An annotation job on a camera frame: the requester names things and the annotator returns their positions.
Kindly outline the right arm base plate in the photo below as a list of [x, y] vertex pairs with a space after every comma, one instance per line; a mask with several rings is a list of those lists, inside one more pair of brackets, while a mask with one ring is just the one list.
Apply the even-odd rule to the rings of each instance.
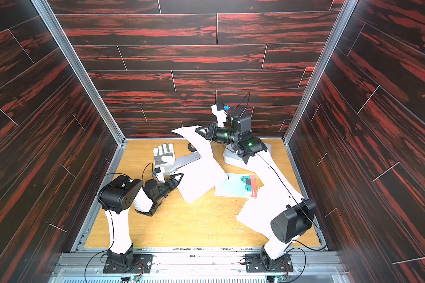
[[290, 255], [285, 254], [278, 259], [270, 259], [263, 254], [246, 254], [240, 261], [247, 272], [293, 272], [293, 265]]

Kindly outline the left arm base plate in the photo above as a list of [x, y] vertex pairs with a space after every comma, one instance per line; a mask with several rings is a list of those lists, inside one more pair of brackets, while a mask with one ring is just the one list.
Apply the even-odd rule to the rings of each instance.
[[104, 274], [148, 274], [153, 263], [152, 254], [107, 253]]

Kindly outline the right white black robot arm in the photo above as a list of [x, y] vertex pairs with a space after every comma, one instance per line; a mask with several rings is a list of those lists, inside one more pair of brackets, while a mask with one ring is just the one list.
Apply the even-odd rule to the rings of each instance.
[[225, 147], [226, 164], [251, 171], [262, 181], [237, 219], [268, 238], [260, 258], [268, 270], [273, 269], [288, 247], [312, 227], [316, 204], [304, 199], [284, 177], [271, 156], [271, 145], [253, 134], [248, 111], [232, 113], [223, 103], [212, 105], [211, 111], [217, 121], [196, 133]]

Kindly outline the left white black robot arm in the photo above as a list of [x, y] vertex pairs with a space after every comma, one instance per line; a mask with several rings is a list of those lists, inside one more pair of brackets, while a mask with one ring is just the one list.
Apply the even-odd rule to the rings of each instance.
[[139, 206], [140, 214], [153, 216], [162, 200], [178, 187], [183, 177], [183, 173], [176, 173], [164, 182], [154, 179], [144, 182], [119, 175], [99, 190], [98, 201], [107, 216], [110, 233], [110, 247], [106, 251], [106, 273], [131, 270], [136, 264], [129, 233], [131, 206]]

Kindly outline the small teal cover notebook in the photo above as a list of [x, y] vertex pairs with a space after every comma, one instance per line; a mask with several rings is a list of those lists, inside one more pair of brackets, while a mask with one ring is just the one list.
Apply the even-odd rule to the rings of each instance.
[[228, 173], [227, 179], [221, 181], [215, 188], [215, 195], [230, 198], [256, 198], [256, 176]]

